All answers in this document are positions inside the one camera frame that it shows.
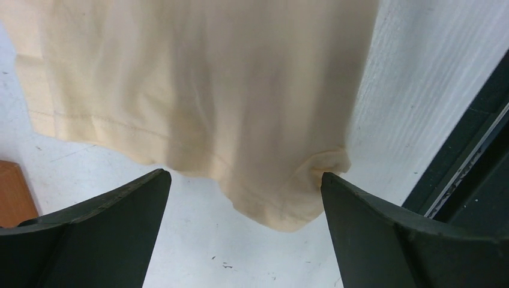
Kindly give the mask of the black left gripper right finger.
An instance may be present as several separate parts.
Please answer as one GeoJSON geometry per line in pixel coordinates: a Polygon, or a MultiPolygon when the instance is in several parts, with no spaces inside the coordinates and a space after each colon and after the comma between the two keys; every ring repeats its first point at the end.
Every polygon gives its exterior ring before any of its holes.
{"type": "Polygon", "coordinates": [[[508,237],[435,221],[322,175],[344,287],[507,287],[508,237]]]}

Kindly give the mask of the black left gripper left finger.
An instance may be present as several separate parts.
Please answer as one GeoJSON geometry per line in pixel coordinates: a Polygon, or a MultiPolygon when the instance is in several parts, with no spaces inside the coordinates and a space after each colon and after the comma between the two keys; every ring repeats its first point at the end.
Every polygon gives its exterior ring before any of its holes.
{"type": "Polygon", "coordinates": [[[112,191],[1,229],[2,287],[142,287],[169,196],[156,169],[112,191]]]}

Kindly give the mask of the cream beige underwear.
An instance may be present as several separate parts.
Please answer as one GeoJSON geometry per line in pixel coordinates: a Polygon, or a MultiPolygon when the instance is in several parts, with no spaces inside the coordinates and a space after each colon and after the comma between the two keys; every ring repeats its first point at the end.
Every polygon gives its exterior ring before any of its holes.
{"type": "Polygon", "coordinates": [[[2,1],[33,129],[217,181],[296,231],[348,171],[378,1],[2,1]]]}

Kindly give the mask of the wooden compartment tray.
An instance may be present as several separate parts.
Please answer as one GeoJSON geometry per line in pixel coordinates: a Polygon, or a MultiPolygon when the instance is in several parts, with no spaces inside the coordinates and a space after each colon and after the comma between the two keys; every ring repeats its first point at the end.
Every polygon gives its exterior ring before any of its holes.
{"type": "Polygon", "coordinates": [[[16,227],[38,216],[21,167],[1,160],[1,227],[16,227]]]}

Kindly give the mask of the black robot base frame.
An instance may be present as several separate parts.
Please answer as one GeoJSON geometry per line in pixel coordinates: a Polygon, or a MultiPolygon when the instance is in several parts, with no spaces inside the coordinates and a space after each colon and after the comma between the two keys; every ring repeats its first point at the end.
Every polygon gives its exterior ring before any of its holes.
{"type": "Polygon", "coordinates": [[[402,206],[476,233],[508,235],[507,54],[402,206]]]}

